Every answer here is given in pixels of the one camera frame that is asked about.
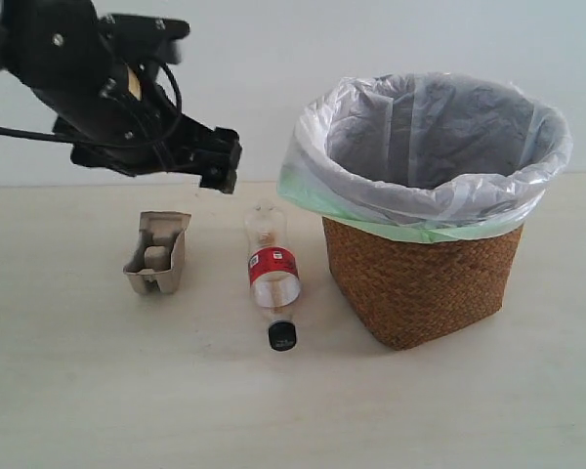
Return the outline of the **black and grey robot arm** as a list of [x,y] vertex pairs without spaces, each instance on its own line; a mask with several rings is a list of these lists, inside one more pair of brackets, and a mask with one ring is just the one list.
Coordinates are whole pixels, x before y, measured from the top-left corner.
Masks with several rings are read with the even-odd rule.
[[179,84],[157,81],[180,62],[189,33],[183,20],[99,15],[90,1],[0,1],[0,71],[57,116],[48,133],[0,127],[0,136],[68,144],[85,168],[187,174],[232,193],[238,133],[186,116]]

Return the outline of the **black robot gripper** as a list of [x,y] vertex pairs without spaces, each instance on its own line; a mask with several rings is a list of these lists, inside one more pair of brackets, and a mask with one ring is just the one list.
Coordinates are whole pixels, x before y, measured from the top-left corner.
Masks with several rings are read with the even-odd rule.
[[[91,95],[52,95],[53,133],[72,140],[71,162],[128,177],[202,175],[201,189],[233,194],[242,153],[239,134],[212,130],[183,115],[152,80],[142,80],[140,90],[137,98],[117,83]],[[215,161],[228,169],[211,167]]]

